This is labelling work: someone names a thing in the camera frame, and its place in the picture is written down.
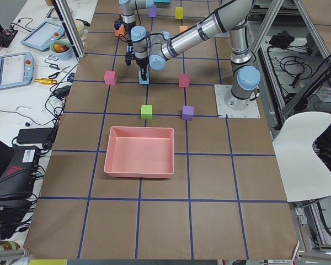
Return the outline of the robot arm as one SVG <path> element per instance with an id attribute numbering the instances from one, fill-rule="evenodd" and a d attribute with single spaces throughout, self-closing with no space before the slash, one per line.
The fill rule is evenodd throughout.
<path id="1" fill-rule="evenodd" d="M 154 1 L 120 1 L 123 25 L 126 28 L 125 63 L 139 66 L 140 83 L 149 83 L 148 69 L 162 70 L 166 62 L 201 44 L 219 33 L 229 33 L 234 84 L 225 95 L 229 108 L 239 110 L 250 102 L 260 82 L 260 72 L 252 65 L 254 52 L 247 40 L 247 16 L 253 1 L 221 1 L 219 7 L 187 30 L 170 36 L 168 32 L 148 31 L 136 25 L 135 13 L 154 7 Z"/>
<path id="2" fill-rule="evenodd" d="M 126 38 L 130 37 L 131 29 L 136 26 L 135 11 L 149 9 L 154 6 L 154 0 L 119 0 L 121 19 Z"/>

